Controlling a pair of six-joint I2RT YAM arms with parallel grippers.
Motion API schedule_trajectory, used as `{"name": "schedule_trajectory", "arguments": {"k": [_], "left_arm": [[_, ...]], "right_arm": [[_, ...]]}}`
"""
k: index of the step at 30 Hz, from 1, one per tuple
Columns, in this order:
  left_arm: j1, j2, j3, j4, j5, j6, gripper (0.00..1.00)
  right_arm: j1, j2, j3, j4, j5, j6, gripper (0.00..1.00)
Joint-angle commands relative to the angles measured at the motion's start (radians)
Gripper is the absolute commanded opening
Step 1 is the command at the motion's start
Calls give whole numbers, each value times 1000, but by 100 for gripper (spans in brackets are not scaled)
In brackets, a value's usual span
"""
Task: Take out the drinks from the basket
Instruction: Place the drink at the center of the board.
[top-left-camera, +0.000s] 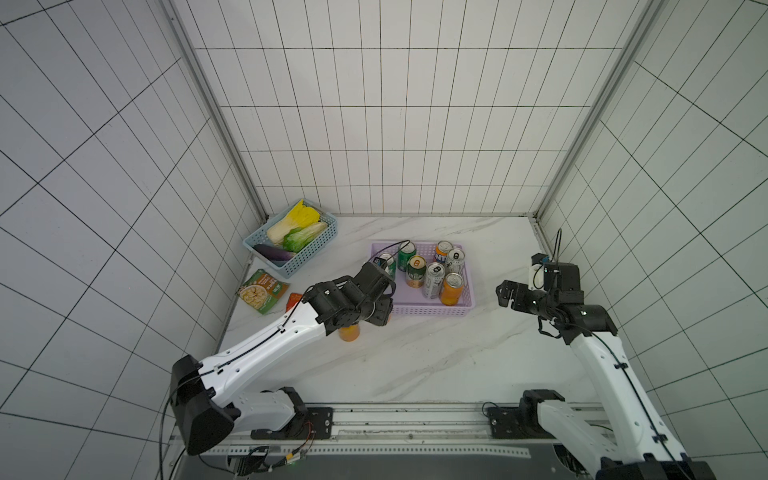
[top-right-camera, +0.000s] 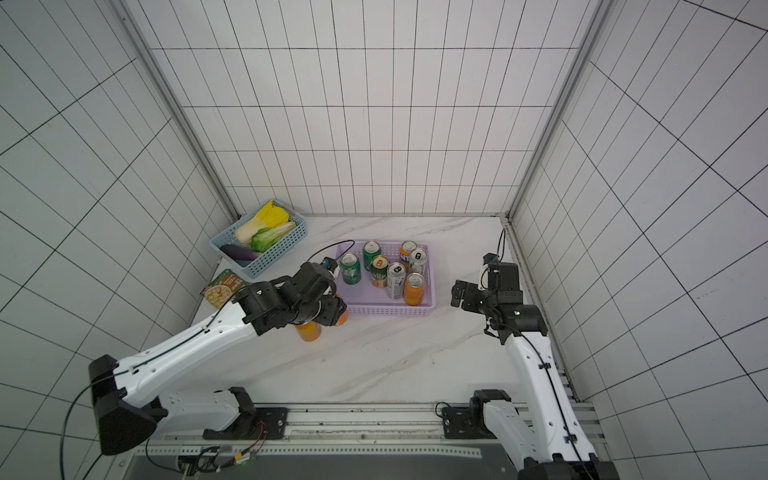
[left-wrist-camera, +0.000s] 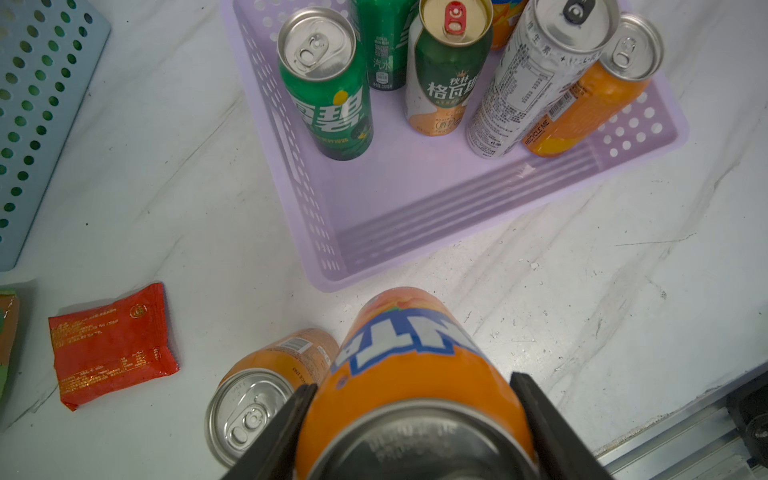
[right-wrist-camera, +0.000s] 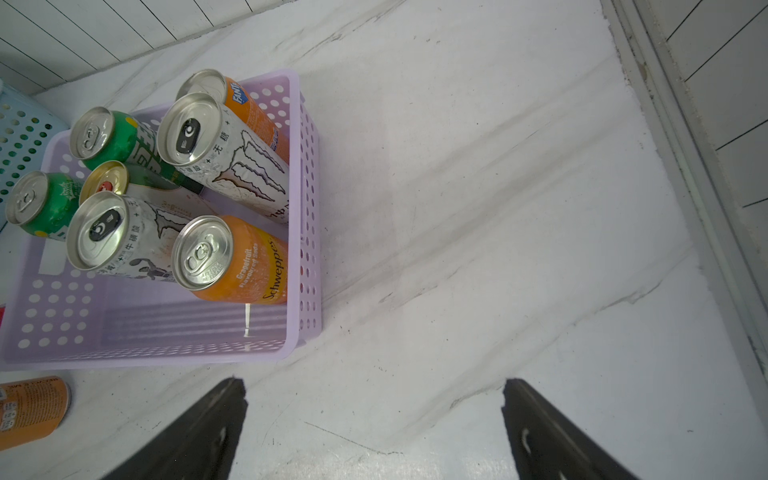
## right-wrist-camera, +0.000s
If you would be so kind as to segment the orange Schweppes can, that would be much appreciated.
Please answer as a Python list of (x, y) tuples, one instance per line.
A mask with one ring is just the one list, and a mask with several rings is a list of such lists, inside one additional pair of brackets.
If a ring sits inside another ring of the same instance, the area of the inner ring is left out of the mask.
[(171, 267), (176, 282), (203, 300), (287, 302), (287, 243), (234, 216), (191, 220), (174, 242)]

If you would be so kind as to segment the green Sprite can small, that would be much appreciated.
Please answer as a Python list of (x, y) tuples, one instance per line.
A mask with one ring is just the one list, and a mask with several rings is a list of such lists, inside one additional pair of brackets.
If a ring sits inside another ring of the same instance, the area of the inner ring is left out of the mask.
[(10, 193), (6, 218), (30, 235), (65, 241), (82, 186), (66, 173), (28, 173)]

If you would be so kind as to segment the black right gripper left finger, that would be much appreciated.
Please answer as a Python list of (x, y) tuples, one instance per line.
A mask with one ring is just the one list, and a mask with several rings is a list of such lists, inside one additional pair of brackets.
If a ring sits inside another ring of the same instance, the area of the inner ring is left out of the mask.
[(241, 379), (219, 382), (108, 479), (227, 479), (248, 408)]

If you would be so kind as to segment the white monster can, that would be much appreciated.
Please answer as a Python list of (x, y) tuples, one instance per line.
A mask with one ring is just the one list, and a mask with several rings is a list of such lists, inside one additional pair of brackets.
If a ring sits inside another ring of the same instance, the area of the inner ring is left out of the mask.
[(157, 149), (204, 187), (275, 223), (289, 221), (289, 165), (211, 95), (177, 99), (161, 121)]
[(79, 206), (70, 222), (67, 258), (86, 272), (173, 282), (174, 242), (198, 215), (174, 204), (98, 192)]

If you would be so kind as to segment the white Monster can front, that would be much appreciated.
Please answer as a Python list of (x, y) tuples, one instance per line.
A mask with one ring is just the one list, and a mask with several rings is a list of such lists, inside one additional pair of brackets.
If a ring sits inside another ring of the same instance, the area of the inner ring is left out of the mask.
[(79, 206), (70, 222), (67, 258), (86, 272), (173, 282), (174, 242), (198, 215), (174, 204), (98, 192)]

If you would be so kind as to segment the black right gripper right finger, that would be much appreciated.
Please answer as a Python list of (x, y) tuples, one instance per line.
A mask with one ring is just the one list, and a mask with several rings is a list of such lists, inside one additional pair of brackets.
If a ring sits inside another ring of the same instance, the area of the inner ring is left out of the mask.
[(507, 380), (503, 393), (502, 415), (521, 479), (635, 477), (525, 380)]

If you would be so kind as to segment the orange Fanta can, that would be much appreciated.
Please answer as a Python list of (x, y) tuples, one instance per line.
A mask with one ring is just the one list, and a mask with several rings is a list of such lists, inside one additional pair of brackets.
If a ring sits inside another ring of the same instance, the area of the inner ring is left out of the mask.
[(204, 69), (190, 76), (179, 88), (175, 99), (190, 93), (207, 93), (229, 108), (286, 163), (290, 163), (289, 140), (268, 114), (251, 99), (237, 81), (215, 69)]

